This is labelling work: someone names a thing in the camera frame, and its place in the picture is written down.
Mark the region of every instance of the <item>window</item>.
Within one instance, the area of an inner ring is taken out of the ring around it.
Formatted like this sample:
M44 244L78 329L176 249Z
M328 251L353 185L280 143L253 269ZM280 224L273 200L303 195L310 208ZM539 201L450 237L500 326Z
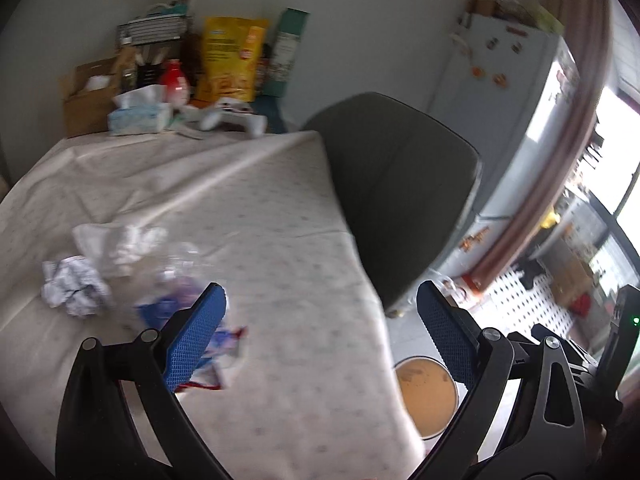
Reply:
M634 186L618 215L618 224L640 253L640 186Z
M618 292L627 283L638 286L640 277L616 239L609 235L589 263L593 272L600 273L600 286L605 294Z
M618 216L616 210L640 164L640 116L609 88L602 91L596 113L600 122L596 131L604 138L602 159L595 170L582 165L584 183L610 213ZM636 195L634 203L640 205L639 200ZM632 242L640 249L640 233Z

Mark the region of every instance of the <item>yellow snack bag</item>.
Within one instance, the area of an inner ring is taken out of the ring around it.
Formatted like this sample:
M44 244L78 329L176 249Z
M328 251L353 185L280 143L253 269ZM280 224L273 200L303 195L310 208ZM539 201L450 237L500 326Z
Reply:
M255 67L262 53L267 20L207 18L202 35L205 76L198 81L196 99L220 97L254 100Z

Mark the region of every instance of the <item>crumpled tissue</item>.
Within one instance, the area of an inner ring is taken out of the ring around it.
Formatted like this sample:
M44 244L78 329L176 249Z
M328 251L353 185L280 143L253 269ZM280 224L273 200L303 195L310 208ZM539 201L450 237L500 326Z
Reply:
M72 235L80 252L89 258L105 278L130 276L131 264L161 245L166 229L134 225L80 224Z
M42 272L41 295L50 307L64 304L72 316L84 317L113 304L109 286L84 256L43 262Z

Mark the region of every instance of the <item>white pegboard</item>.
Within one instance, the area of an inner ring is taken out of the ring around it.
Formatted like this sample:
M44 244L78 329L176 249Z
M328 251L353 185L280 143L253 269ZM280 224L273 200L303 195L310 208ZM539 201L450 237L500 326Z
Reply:
M531 327L540 323L566 337L574 323L574 314L556 305L550 284L551 278L543 274L535 278L531 290L525 290L518 274L510 269L495 279L487 293L497 312L504 316L510 332L517 331L530 338Z

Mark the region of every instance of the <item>green box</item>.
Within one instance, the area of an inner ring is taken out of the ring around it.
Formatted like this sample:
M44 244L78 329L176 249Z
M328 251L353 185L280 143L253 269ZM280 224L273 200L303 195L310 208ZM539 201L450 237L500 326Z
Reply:
M285 10L278 23L276 41L273 45L266 81L262 93L282 97L289 81L296 50L305 30L308 12L302 10Z

